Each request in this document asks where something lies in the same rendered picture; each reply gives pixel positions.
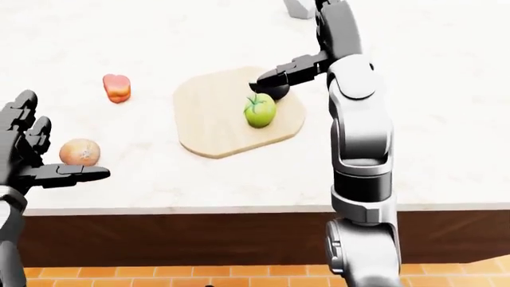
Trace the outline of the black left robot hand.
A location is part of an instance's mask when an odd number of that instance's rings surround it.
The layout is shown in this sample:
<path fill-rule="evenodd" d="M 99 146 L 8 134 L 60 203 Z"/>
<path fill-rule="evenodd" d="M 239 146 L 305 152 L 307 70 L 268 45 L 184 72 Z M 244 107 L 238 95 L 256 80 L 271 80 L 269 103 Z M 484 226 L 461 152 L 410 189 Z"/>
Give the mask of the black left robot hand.
<path fill-rule="evenodd" d="M 32 187 L 60 188 L 110 176 L 104 167 L 43 164 L 50 145 L 48 117 L 35 117 L 37 95 L 25 90 L 0 110 L 0 186 L 26 194 Z"/>

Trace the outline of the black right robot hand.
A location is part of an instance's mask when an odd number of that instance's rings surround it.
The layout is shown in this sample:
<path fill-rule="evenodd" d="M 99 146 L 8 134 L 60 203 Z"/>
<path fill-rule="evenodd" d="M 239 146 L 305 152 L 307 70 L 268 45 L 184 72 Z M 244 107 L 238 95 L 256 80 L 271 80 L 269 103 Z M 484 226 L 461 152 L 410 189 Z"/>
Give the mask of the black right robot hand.
<path fill-rule="evenodd" d="M 352 54 L 361 54 L 362 44 L 353 11 L 347 0 L 315 0 L 316 39 L 320 51 L 303 55 L 288 64 L 277 66 L 257 79 L 265 88 L 298 85 L 326 73 L 334 61 Z"/>

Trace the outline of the brown round onion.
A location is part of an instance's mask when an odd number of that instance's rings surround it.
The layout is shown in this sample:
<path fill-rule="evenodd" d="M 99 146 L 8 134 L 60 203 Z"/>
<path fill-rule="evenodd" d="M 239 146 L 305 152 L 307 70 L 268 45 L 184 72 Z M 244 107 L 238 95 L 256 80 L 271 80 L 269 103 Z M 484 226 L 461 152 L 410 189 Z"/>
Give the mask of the brown round onion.
<path fill-rule="evenodd" d="M 73 139 L 62 145 L 59 157 L 65 164 L 91 167 L 100 159 L 100 147 L 92 140 Z"/>

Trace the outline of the green tomato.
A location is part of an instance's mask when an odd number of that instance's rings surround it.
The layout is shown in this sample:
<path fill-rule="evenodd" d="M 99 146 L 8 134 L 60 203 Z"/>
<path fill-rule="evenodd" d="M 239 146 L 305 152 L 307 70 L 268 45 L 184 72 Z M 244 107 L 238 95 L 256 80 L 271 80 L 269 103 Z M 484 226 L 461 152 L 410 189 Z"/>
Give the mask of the green tomato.
<path fill-rule="evenodd" d="M 264 93 L 254 93 L 247 97 L 244 116 L 252 128 L 264 128 L 273 121 L 277 106 L 272 97 Z"/>

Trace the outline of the light wooden cutting board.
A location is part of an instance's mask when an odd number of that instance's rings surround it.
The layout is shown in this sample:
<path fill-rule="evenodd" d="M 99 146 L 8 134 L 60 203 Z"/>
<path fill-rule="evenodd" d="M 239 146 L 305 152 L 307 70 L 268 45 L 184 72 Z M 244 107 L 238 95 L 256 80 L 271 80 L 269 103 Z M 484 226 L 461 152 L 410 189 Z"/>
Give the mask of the light wooden cutting board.
<path fill-rule="evenodd" d="M 184 81 L 173 93 L 178 140 L 195 155 L 221 159 L 295 136 L 306 110 L 294 92 L 276 103 L 276 116 L 265 128 L 252 128 L 244 116 L 249 82 L 264 72 L 257 66 L 217 71 Z"/>

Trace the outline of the red orange bell pepper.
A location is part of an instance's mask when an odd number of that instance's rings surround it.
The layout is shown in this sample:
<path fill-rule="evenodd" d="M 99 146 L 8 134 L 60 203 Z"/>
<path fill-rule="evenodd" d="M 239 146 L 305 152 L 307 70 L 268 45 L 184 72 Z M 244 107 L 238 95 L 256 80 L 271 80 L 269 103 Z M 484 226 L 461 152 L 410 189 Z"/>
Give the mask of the red orange bell pepper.
<path fill-rule="evenodd" d="M 131 81 L 126 76 L 107 74 L 103 76 L 103 86 L 108 99 L 115 104 L 131 97 Z"/>

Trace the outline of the grey object at table edge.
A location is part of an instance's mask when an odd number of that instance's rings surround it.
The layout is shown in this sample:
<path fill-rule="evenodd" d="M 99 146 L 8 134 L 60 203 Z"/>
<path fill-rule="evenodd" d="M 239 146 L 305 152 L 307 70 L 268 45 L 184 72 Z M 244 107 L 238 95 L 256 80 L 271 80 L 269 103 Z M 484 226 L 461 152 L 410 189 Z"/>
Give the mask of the grey object at table edge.
<path fill-rule="evenodd" d="M 315 0 L 283 0 L 291 18 L 307 20 L 316 14 Z"/>

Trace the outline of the dark wooden counter front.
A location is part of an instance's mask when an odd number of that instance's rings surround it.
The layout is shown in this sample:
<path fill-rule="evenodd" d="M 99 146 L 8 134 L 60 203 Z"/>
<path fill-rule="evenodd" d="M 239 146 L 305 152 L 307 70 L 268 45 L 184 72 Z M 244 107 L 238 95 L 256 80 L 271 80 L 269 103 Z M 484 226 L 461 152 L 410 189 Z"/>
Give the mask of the dark wooden counter front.
<path fill-rule="evenodd" d="M 26 267 L 320 265 L 332 213 L 27 217 Z M 510 210 L 400 212 L 405 263 L 510 254 Z"/>

